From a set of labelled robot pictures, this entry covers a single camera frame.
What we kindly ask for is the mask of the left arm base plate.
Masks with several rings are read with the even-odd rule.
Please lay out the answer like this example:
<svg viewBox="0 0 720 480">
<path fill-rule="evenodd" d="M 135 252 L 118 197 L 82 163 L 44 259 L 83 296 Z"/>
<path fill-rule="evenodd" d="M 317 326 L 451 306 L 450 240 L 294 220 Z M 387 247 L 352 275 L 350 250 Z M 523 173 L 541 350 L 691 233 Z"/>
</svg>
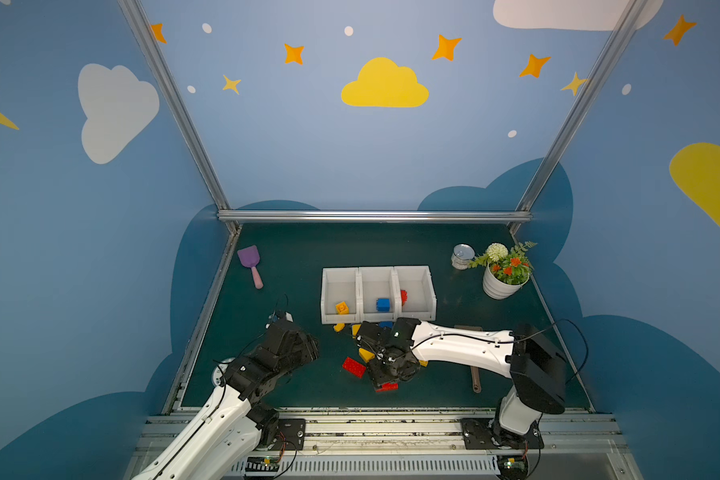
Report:
<svg viewBox="0 0 720 480">
<path fill-rule="evenodd" d="M 305 433 L 304 418 L 278 419 L 276 423 L 264 427 L 258 448 L 267 451 L 301 451 L 304 448 Z"/>
</svg>

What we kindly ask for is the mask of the red lego bottom brick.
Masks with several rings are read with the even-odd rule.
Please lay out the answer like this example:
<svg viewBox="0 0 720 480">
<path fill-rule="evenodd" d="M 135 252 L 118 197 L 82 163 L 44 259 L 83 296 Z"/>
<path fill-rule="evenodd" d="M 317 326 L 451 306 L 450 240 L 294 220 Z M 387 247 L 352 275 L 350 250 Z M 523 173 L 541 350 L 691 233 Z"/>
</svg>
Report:
<svg viewBox="0 0 720 480">
<path fill-rule="evenodd" d="M 398 383 L 386 382 L 386 383 L 383 383 L 383 384 L 377 386 L 375 388 L 375 392 L 381 393 L 381 392 L 388 392 L 388 391 L 396 391 L 398 388 L 399 388 Z"/>
</svg>

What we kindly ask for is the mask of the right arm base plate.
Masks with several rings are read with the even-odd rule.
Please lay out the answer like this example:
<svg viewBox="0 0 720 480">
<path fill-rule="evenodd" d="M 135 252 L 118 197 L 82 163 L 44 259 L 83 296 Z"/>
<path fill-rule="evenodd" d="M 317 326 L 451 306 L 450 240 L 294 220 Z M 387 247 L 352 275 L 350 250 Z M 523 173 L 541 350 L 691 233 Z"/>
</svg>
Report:
<svg viewBox="0 0 720 480">
<path fill-rule="evenodd" d="M 462 418 L 462 439 L 467 450 L 525 450 L 543 449 L 539 422 L 534 421 L 525 434 L 502 428 L 496 419 Z"/>
</svg>

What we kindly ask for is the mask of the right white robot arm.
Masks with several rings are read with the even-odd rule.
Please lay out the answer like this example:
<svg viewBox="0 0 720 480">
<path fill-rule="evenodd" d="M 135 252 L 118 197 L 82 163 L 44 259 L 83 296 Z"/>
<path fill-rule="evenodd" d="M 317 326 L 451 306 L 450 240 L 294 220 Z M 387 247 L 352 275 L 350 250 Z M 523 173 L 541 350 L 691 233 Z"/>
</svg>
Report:
<svg viewBox="0 0 720 480">
<path fill-rule="evenodd" d="M 411 380 L 431 362 L 465 365 L 511 380 L 491 420 L 461 422 L 469 449 L 541 448 L 540 420 L 566 410 L 566 359 L 530 324 L 482 331 L 400 317 L 392 326 L 364 322 L 354 338 L 376 390 Z"/>
</svg>

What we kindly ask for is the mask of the yellow orange lego brick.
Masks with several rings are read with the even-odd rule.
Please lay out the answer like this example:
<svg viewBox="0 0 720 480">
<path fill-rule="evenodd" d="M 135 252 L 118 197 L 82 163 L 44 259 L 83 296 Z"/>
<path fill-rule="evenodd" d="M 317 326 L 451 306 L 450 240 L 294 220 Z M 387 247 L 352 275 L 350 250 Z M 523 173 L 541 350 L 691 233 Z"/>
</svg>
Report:
<svg viewBox="0 0 720 480">
<path fill-rule="evenodd" d="M 346 302 L 340 302 L 335 305 L 335 310 L 338 315 L 349 315 L 350 308 Z"/>
</svg>

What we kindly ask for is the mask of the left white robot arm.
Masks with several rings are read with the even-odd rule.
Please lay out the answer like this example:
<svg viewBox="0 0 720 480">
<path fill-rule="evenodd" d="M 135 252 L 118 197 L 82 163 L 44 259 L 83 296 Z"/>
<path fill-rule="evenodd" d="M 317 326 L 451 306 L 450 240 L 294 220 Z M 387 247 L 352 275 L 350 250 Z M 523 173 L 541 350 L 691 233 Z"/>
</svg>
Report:
<svg viewBox="0 0 720 480">
<path fill-rule="evenodd" d="M 319 357 L 317 339 L 275 311 L 259 344 L 226 364 L 204 406 L 138 479 L 220 479 L 279 436 L 279 413 L 263 402 L 278 381 Z"/>
</svg>

